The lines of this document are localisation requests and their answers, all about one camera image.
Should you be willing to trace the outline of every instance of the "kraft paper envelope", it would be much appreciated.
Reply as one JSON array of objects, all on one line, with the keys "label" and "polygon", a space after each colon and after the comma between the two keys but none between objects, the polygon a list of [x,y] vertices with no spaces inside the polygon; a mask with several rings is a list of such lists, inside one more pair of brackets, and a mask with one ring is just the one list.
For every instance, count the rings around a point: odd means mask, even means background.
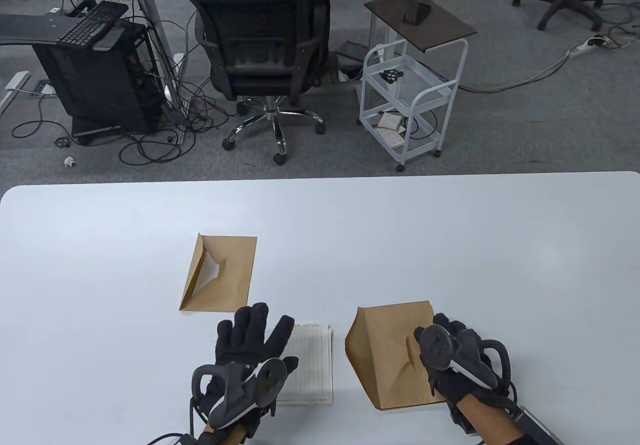
[{"label": "kraft paper envelope", "polygon": [[362,388],[378,410],[444,402],[441,395],[431,393],[414,338],[416,327],[432,323],[434,310],[428,301],[358,307],[344,348]]},{"label": "kraft paper envelope", "polygon": [[247,305],[257,241],[198,234],[180,310],[235,312]]}]

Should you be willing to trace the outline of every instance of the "lined paper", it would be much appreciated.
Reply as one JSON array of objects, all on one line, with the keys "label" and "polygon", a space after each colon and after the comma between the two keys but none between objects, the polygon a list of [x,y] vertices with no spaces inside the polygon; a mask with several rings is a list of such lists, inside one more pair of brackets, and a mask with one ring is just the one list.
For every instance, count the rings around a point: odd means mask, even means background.
[{"label": "lined paper", "polygon": [[293,328],[282,357],[296,356],[299,363],[278,395],[279,405],[334,403],[332,339],[328,325],[297,324]]}]

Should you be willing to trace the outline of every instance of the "black glove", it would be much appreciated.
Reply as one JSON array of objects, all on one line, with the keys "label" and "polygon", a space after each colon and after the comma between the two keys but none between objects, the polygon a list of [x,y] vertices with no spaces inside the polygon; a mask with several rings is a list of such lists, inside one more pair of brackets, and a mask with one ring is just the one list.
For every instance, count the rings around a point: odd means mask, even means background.
[{"label": "black glove", "polygon": [[[435,325],[439,325],[446,329],[448,333],[454,338],[458,335],[458,333],[462,330],[465,330],[467,326],[461,321],[454,320],[450,321],[448,317],[444,313],[438,313],[433,317],[433,323]],[[422,326],[419,326],[413,332],[413,336],[417,341],[420,339],[420,335],[422,335],[425,329]],[[480,351],[480,358],[482,362],[484,362],[489,368],[493,370],[491,365],[491,360],[487,356],[486,353]],[[429,374],[429,385],[431,387],[431,394],[434,394],[434,390],[437,390],[442,397],[446,399],[446,403],[455,406],[463,397],[470,394],[475,388],[478,387],[473,381],[468,379],[461,373],[455,372],[452,369],[447,370],[436,370],[435,368],[431,368],[427,366],[425,360],[423,359],[422,353],[420,354],[420,360],[422,364],[427,369]]]},{"label": "black glove", "polygon": [[[265,330],[267,327],[267,315],[269,307],[266,303],[256,303],[253,307],[242,307],[235,312],[233,320],[222,320],[217,324],[217,342],[215,343],[215,364],[227,365],[231,362],[249,365],[246,376],[254,371],[258,363],[266,359],[279,358],[291,337],[294,319],[282,315],[278,324],[265,342]],[[285,356],[283,362],[286,372],[291,374],[298,367],[297,356]],[[225,384],[220,377],[213,377],[206,386],[206,393],[200,403],[195,404],[200,413],[208,416],[215,403],[225,394]],[[275,410],[275,404],[267,408],[254,408],[238,421],[247,431],[249,438],[253,437],[260,425],[260,419],[270,409]],[[213,435],[222,439],[223,435],[230,434],[236,424],[226,428],[228,433],[216,431]]]}]

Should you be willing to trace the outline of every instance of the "black keyboard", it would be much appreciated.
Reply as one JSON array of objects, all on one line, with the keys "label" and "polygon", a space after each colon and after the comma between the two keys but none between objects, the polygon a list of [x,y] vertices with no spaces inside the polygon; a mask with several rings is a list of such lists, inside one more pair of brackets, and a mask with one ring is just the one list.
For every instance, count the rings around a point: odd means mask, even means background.
[{"label": "black keyboard", "polygon": [[57,43],[69,47],[88,48],[101,39],[127,10],[129,7],[124,3],[101,1],[64,32],[57,39]]}]

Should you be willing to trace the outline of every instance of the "black computer case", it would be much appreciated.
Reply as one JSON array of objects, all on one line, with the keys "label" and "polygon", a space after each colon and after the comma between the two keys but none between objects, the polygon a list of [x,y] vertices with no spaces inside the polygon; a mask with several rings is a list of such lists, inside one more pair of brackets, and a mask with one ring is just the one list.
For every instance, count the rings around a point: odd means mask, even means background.
[{"label": "black computer case", "polygon": [[108,51],[34,45],[66,113],[71,136],[148,134],[158,128],[165,103],[147,28],[121,20]]}]

